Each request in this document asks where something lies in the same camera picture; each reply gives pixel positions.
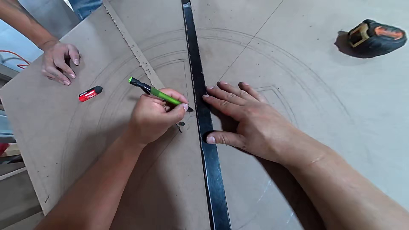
black metal ruler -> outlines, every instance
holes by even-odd
[[[182,0],[182,7],[196,119],[198,122],[200,150],[202,152],[204,181],[206,183],[210,227],[212,230],[231,230],[217,147],[215,144],[208,144],[204,141],[205,135],[213,131],[213,123],[211,121],[209,105],[202,99],[202,95],[207,94],[206,83],[203,76],[202,61],[200,59],[198,38],[196,36],[190,0]]]

mdf board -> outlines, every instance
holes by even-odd
[[[182,6],[178,0],[110,1],[166,87],[192,103]],[[381,190],[409,208],[407,46],[358,59],[334,43],[338,31],[366,18],[409,28],[398,0],[371,4],[334,0],[193,1],[207,85],[245,81],[295,126],[329,145]],[[69,87],[40,76],[40,60],[0,96],[28,172],[47,213],[119,135],[149,82],[105,9],[62,41],[82,55]],[[81,103],[95,85],[103,92]],[[194,113],[144,150],[121,199],[112,229],[209,229]],[[213,126],[222,128],[218,116]],[[320,229],[321,219],[296,180],[280,165],[219,145],[232,229]]]

black tape measure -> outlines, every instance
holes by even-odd
[[[354,52],[368,56],[388,54],[407,41],[404,30],[366,19],[348,33],[348,42]]]

jeans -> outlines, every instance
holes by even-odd
[[[102,4],[102,0],[69,0],[79,20],[84,20]]]

hand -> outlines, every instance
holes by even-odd
[[[147,94],[143,94],[132,112],[125,136],[137,144],[147,145],[162,136],[171,125],[181,121],[188,109],[188,101],[177,91],[163,88],[161,92],[182,102],[176,107]]]
[[[75,65],[79,65],[80,56],[78,49],[74,45],[59,41],[46,42],[40,46],[40,49],[44,51],[43,68],[41,70],[43,75],[48,77],[48,79],[69,86],[71,81],[68,77],[74,79],[75,73],[65,63],[65,58],[69,57]]]
[[[210,133],[207,143],[238,147],[283,165],[309,164],[322,157],[317,149],[324,145],[295,128],[251,86],[240,82],[235,88],[224,81],[217,86],[207,87],[211,96],[203,95],[203,100],[239,124],[237,133]]]

